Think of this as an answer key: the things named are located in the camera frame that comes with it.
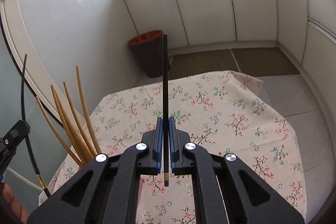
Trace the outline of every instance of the silver bolt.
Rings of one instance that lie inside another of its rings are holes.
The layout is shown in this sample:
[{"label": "silver bolt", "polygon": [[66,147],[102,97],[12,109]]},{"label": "silver bolt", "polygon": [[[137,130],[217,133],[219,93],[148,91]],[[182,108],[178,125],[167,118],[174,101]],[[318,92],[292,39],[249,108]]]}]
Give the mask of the silver bolt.
[{"label": "silver bolt", "polygon": [[103,162],[107,159],[106,155],[105,154],[99,154],[96,156],[96,161],[98,162]]},{"label": "silver bolt", "polygon": [[196,145],[194,143],[186,143],[184,147],[188,150],[194,150]]},{"label": "silver bolt", "polygon": [[145,150],[147,148],[147,145],[145,143],[138,143],[136,145],[137,150]]},{"label": "silver bolt", "polygon": [[228,161],[235,161],[237,159],[235,154],[229,153],[225,155],[226,160]]}]

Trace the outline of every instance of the table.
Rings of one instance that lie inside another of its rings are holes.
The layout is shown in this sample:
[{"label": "table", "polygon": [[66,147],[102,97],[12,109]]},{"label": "table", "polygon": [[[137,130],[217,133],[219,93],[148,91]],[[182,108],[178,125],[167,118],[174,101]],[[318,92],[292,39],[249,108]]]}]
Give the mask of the table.
[{"label": "table", "polygon": [[[261,80],[217,71],[169,81],[176,128],[210,153],[235,153],[305,217],[306,190],[293,128],[258,98]],[[162,83],[107,95],[90,118],[103,153],[122,153],[162,116]],[[68,155],[49,184],[53,193],[78,170]],[[136,224],[195,223],[191,176],[142,176]],[[41,193],[39,203],[45,201]]]}]

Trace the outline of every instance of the white cabinet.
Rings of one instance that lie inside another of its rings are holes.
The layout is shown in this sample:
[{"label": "white cabinet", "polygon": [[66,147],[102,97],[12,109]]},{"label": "white cabinet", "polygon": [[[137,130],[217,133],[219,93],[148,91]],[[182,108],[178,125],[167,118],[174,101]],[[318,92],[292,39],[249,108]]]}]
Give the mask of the white cabinet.
[{"label": "white cabinet", "polygon": [[336,117],[336,37],[313,23],[308,24],[302,66],[315,81]]},{"label": "white cabinet", "polygon": [[277,0],[277,2],[278,42],[301,63],[307,35],[307,0]]},{"label": "white cabinet", "polygon": [[168,48],[188,46],[176,0],[125,0],[139,34],[163,30]]},{"label": "white cabinet", "polygon": [[232,0],[237,41],[276,41],[277,0]]},{"label": "white cabinet", "polygon": [[308,0],[309,17],[336,34],[336,0]]},{"label": "white cabinet", "polygon": [[236,41],[232,0],[177,0],[190,46]]}]

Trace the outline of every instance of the orange trash can rim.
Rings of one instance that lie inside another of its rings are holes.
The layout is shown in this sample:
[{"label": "orange trash can rim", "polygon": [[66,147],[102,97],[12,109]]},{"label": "orange trash can rim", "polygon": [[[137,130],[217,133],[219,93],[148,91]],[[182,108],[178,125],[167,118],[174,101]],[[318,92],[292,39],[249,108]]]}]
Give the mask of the orange trash can rim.
[{"label": "orange trash can rim", "polygon": [[139,34],[136,37],[133,37],[130,41],[128,41],[128,45],[143,44],[143,43],[146,43],[150,40],[154,40],[161,36],[163,36],[163,30],[155,30],[151,32],[146,32],[143,34]]}]

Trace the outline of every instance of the finger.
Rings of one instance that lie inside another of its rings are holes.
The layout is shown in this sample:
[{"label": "finger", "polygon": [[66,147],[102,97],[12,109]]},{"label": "finger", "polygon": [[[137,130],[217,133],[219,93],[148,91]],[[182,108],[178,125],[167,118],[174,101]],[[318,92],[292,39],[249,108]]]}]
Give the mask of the finger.
[{"label": "finger", "polygon": [[12,189],[7,183],[3,183],[2,196],[7,204],[10,204],[14,199]]},{"label": "finger", "polygon": [[28,213],[27,209],[22,207],[21,208],[21,221],[22,221],[23,224],[27,223],[28,217],[29,217],[29,213]]},{"label": "finger", "polygon": [[21,218],[21,204],[20,201],[14,197],[12,203],[9,205],[13,213],[18,217]]}]

